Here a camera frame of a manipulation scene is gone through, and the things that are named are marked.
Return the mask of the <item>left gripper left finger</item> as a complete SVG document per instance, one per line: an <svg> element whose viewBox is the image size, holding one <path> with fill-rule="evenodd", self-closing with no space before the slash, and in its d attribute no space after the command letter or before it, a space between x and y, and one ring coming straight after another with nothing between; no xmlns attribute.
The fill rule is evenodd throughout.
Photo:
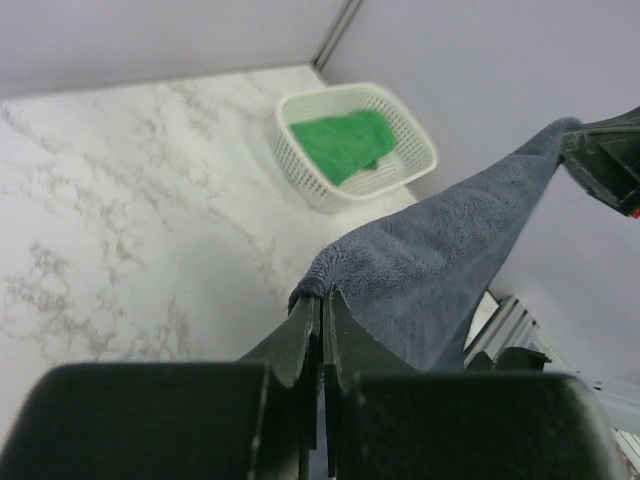
<svg viewBox="0 0 640 480"><path fill-rule="evenodd" d="M234 362L80 363L32 388L5 479L305 479L316 446L320 302Z"/></svg>

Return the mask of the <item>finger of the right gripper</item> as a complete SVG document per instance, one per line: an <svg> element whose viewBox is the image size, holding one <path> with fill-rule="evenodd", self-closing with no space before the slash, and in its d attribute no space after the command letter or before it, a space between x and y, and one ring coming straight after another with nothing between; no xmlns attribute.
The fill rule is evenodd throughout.
<svg viewBox="0 0 640 480"><path fill-rule="evenodd" d="M569 175L591 197L626 217L639 216L639 110L573 127L562 137Z"/></svg>

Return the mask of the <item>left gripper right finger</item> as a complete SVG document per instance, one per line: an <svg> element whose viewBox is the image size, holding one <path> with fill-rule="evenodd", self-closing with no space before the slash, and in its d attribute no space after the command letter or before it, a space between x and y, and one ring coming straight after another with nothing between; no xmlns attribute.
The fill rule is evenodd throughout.
<svg viewBox="0 0 640 480"><path fill-rule="evenodd" d="M623 479L593 392L533 370L421 373L322 305L327 470L336 479Z"/></svg>

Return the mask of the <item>dark blue towel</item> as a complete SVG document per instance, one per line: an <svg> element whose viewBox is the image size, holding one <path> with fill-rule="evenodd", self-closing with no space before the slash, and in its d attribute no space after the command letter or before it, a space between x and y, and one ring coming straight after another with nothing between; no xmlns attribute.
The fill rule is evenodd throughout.
<svg viewBox="0 0 640 480"><path fill-rule="evenodd" d="M457 370L475 310L560 164L562 118L487 169L325 247L289 297L341 293L419 371Z"/></svg>

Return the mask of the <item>green towel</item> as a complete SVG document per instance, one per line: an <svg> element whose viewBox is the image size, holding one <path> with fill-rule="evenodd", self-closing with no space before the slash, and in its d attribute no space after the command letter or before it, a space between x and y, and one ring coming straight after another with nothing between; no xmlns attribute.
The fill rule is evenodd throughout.
<svg viewBox="0 0 640 480"><path fill-rule="evenodd" d="M306 156L338 187L360 171L374 171L397 140L386 118L371 109L290 125Z"/></svg>

